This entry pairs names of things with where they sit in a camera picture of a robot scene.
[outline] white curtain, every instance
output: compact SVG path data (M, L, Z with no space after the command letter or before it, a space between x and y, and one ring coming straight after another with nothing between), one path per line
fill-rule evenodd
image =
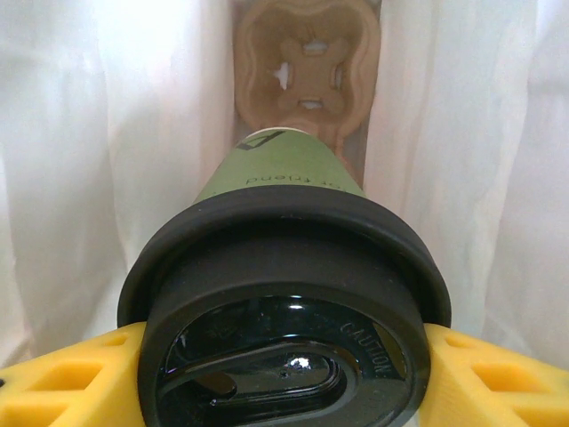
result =
M0 366L116 326L234 140L229 0L0 0ZM383 0L370 198L453 326L569 369L569 4Z

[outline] yellow 3d-printed bracket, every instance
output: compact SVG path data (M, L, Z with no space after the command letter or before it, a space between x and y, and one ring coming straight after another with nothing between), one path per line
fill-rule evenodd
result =
M426 325L432 372L421 427L569 426L569 372ZM144 324L0 370L0 427L144 427Z

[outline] white fabric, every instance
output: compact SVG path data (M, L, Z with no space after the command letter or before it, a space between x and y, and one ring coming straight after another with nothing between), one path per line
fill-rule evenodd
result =
M115 327L141 248L234 139L237 13L0 1L2 366ZM567 369L568 23L562 0L383 0L365 172L455 328Z

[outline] yellow holder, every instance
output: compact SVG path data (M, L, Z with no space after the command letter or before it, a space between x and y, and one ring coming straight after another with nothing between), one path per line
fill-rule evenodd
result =
M144 323L0 370L0 427L144 427L136 374ZM421 427L569 426L569 372L426 325Z

